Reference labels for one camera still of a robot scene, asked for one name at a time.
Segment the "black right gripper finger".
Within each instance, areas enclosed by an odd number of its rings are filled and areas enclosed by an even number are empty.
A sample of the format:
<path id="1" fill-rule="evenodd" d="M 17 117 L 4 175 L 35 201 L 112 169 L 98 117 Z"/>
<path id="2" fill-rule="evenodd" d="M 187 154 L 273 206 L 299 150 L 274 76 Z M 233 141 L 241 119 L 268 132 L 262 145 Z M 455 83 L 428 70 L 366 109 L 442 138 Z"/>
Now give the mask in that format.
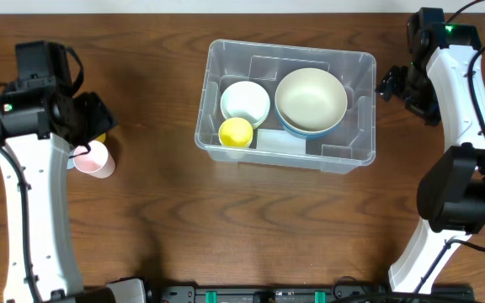
<path id="1" fill-rule="evenodd" d="M 390 101 L 392 97 L 402 97 L 403 82 L 398 79 L 384 79 L 376 87 L 376 94 L 385 101 Z"/>
<path id="2" fill-rule="evenodd" d="M 408 75 L 407 66 L 392 66 L 386 75 L 385 82 L 388 84 L 404 84 Z"/>

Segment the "yellow cup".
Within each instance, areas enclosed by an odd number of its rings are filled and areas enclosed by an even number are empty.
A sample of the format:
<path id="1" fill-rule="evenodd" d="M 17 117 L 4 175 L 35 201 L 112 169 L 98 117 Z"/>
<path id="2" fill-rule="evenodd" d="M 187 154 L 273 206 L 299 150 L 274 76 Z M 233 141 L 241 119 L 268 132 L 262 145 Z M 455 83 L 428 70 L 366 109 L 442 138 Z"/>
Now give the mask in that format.
<path id="1" fill-rule="evenodd" d="M 252 143 L 253 127 L 243 118 L 230 118 L 221 124 L 218 136 L 223 146 L 246 148 Z"/>
<path id="2" fill-rule="evenodd" d="M 102 134 L 96 138 L 96 141 L 99 141 L 101 143 L 104 143 L 106 140 L 106 134 Z"/>

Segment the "pink cup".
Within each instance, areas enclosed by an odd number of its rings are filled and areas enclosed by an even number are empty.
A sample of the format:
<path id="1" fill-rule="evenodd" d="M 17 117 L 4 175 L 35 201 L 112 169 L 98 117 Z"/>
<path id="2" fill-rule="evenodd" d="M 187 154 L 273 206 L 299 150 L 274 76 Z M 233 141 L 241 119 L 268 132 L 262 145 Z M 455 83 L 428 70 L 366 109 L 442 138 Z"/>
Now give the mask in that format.
<path id="1" fill-rule="evenodd" d="M 115 160 L 100 141 L 78 146 L 72 153 L 75 168 L 95 178 L 107 178 L 115 171 Z"/>

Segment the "beige large bowl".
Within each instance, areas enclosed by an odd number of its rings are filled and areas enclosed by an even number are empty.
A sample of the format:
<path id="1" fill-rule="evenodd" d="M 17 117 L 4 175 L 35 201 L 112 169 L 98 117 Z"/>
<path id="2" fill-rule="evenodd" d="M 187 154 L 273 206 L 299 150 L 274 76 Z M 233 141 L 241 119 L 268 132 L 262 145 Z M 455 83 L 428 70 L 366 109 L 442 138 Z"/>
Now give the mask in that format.
<path id="1" fill-rule="evenodd" d="M 274 102 L 290 125 L 306 131 L 334 126 L 348 107 L 343 84 L 317 68 L 302 68 L 286 75 L 276 88 Z"/>

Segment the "white small bowl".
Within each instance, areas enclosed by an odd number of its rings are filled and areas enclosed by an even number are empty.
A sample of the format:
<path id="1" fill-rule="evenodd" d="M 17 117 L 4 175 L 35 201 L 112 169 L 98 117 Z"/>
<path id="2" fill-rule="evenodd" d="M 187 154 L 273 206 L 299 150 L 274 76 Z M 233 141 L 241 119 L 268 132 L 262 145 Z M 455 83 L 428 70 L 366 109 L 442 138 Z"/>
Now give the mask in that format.
<path id="1" fill-rule="evenodd" d="M 221 96 L 221 113 L 227 120 L 243 118 L 250 124 L 262 109 L 269 107 L 270 97 L 256 82 L 241 81 L 230 85 Z"/>

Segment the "yellow cup front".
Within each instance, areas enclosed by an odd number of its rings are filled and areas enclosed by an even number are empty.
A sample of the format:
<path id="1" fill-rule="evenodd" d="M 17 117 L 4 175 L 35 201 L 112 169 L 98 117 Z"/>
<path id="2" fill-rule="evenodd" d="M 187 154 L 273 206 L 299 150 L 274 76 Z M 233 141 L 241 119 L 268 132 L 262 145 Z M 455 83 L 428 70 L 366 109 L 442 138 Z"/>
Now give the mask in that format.
<path id="1" fill-rule="evenodd" d="M 223 146 L 246 148 L 252 143 L 253 127 L 243 118 L 230 118 L 221 124 L 218 136 Z"/>

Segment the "light blue cup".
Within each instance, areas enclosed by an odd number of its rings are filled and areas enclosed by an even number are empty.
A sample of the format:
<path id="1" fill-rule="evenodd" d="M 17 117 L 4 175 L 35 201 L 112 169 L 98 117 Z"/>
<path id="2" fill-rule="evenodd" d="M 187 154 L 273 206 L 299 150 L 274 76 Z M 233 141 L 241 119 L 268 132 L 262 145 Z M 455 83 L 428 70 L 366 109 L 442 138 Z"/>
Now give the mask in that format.
<path id="1" fill-rule="evenodd" d="M 72 170 L 75 168 L 75 164 L 72 158 L 69 158 L 67 161 L 67 170 Z"/>

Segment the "white cup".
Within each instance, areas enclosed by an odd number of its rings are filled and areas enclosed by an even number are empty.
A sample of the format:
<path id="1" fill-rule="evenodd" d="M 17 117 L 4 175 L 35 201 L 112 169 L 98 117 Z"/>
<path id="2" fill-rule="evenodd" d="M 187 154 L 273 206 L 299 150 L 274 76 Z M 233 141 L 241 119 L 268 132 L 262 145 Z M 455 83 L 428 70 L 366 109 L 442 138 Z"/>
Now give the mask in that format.
<path id="1" fill-rule="evenodd" d="M 247 153 L 247 148 L 241 147 L 228 147 L 226 154 L 227 157 L 233 161 L 241 161 Z"/>

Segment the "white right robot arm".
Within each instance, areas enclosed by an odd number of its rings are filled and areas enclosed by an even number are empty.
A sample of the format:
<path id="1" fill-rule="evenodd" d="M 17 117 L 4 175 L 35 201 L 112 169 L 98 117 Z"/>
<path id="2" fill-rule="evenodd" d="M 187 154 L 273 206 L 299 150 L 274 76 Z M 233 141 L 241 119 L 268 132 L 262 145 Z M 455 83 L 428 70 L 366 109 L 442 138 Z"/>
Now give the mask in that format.
<path id="1" fill-rule="evenodd" d="M 427 125 L 442 125 L 445 151 L 418 185 L 420 219 L 389 268 L 395 293 L 428 295 L 455 250 L 485 226 L 485 45 L 477 28 L 440 8 L 421 8 L 407 23 L 410 66 L 393 66 L 376 92 L 399 97 Z"/>

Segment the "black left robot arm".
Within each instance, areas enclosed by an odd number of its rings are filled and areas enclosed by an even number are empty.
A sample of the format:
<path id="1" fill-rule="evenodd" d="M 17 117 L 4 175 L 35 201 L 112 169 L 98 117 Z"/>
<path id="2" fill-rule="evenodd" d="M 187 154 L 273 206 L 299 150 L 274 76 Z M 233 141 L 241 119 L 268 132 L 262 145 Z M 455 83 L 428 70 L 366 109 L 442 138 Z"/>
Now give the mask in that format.
<path id="1" fill-rule="evenodd" d="M 50 41 L 15 47 L 18 77 L 0 93 L 0 169 L 9 261 L 7 302 L 148 302 L 141 278 L 83 286 L 72 247 L 67 164 L 89 157 L 116 120 L 99 96 L 81 91 L 74 49 Z"/>

